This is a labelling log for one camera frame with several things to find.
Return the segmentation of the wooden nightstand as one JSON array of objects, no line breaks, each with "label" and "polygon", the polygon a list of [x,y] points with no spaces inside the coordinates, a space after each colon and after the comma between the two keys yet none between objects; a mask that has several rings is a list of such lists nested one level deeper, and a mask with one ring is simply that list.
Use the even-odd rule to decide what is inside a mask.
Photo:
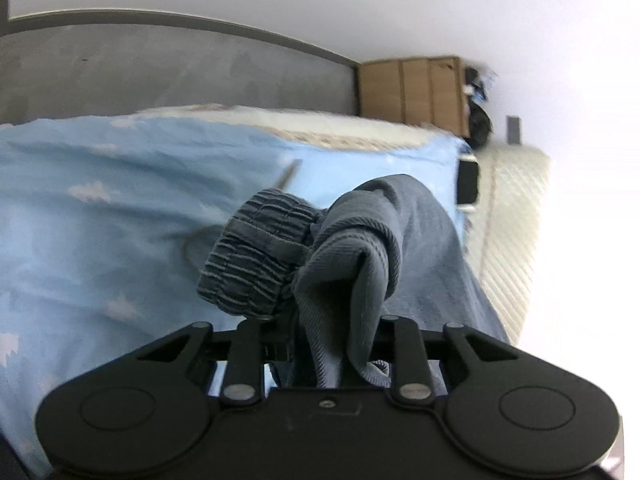
[{"label": "wooden nightstand", "polygon": [[357,82],[362,117],[470,135],[464,63],[457,56],[364,63]]}]

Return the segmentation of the black clothes on nightstand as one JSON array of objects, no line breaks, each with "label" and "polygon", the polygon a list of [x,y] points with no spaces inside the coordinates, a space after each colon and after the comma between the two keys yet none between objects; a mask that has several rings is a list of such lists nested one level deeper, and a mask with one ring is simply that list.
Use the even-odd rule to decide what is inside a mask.
[{"label": "black clothes on nightstand", "polygon": [[492,122],[484,111],[484,108],[473,101],[469,102],[468,116],[469,136],[466,143],[472,150],[481,150],[484,148],[492,133]]}]

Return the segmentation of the grey wall socket plate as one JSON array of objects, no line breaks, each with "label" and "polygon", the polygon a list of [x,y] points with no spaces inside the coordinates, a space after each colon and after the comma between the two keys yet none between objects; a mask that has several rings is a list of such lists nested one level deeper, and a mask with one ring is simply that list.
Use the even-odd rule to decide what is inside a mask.
[{"label": "grey wall socket plate", "polygon": [[518,116],[506,118],[506,143],[509,145],[522,144],[522,123]]}]

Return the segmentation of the blue white packet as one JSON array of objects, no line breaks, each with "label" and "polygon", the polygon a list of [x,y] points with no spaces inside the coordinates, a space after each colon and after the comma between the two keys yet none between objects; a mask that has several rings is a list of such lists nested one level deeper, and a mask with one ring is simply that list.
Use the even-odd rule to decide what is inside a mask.
[{"label": "blue white packet", "polygon": [[464,93],[476,104],[486,103],[498,75],[486,66],[465,66]]}]

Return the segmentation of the blue denim jeans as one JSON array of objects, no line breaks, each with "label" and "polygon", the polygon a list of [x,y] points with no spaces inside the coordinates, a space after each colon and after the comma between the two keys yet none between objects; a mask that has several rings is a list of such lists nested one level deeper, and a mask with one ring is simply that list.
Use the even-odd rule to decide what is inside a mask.
[{"label": "blue denim jeans", "polygon": [[424,330],[458,322],[506,339],[454,222],[405,174],[363,183],[325,210],[274,188],[258,192],[221,231],[198,294],[246,318],[295,311],[322,388],[351,370],[371,385],[390,384],[370,359],[386,314]]}]

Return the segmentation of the cream quilted headboard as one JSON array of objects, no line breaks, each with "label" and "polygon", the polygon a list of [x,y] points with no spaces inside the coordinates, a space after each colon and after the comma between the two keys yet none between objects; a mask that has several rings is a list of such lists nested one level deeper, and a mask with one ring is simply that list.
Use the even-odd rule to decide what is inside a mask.
[{"label": "cream quilted headboard", "polygon": [[478,200],[466,217],[466,261],[515,344],[530,304],[550,159],[536,148],[500,145],[476,158]]}]

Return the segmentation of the white mattress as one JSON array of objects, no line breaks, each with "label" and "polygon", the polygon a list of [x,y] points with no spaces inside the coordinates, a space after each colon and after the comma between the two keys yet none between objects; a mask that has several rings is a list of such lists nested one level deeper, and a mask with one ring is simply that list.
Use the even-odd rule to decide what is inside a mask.
[{"label": "white mattress", "polygon": [[457,136],[432,125],[407,126],[397,122],[312,110],[270,110],[208,103],[147,108],[139,110],[137,115],[192,118],[204,122],[250,126],[283,140],[332,151],[387,152],[418,150],[433,142],[460,143]]}]

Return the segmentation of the light blue star bedsheet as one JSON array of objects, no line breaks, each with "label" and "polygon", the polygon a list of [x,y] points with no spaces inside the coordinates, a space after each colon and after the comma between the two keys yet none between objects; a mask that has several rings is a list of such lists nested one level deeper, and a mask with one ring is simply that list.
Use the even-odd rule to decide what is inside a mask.
[{"label": "light blue star bedsheet", "polygon": [[1,127],[1,434],[34,478],[50,466],[43,397],[194,321],[235,318],[198,298],[198,271],[250,196],[282,186],[318,208],[363,182],[410,174],[456,207],[459,156],[332,151],[201,119],[82,116]]}]

